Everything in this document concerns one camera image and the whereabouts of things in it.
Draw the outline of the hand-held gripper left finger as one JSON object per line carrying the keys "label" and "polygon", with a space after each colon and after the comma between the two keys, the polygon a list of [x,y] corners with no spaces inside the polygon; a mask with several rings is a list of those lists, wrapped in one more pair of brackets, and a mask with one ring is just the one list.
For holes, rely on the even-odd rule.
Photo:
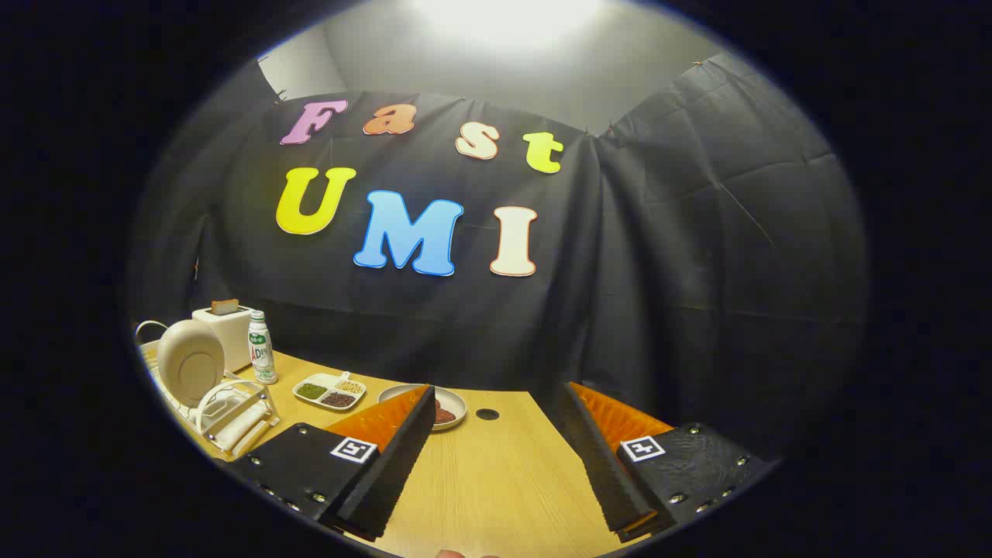
{"label": "hand-held gripper left finger", "polygon": [[436,417],[419,385],[325,428],[298,422],[226,472],[327,529],[382,537]]}

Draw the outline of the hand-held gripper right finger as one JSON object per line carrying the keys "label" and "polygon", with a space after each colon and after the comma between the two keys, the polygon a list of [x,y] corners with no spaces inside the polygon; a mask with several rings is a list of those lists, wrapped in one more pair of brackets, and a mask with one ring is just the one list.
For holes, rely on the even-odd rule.
{"label": "hand-held gripper right finger", "polygon": [[581,384],[561,388],[560,433],[621,543],[710,515],[778,467],[699,422],[670,426]]}

